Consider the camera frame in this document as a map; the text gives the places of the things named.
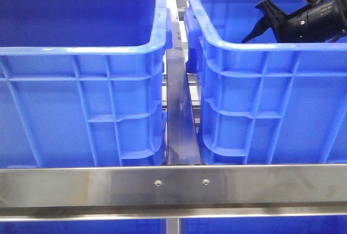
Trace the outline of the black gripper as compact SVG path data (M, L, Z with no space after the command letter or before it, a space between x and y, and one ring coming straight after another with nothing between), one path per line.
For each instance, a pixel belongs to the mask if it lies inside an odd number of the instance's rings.
M343 21L346 18L346 0L328 0L314 7L307 5L288 16L272 0L261 0L255 8L264 17L257 21L242 43L261 36L268 29L272 29L280 43L335 42L346 36Z

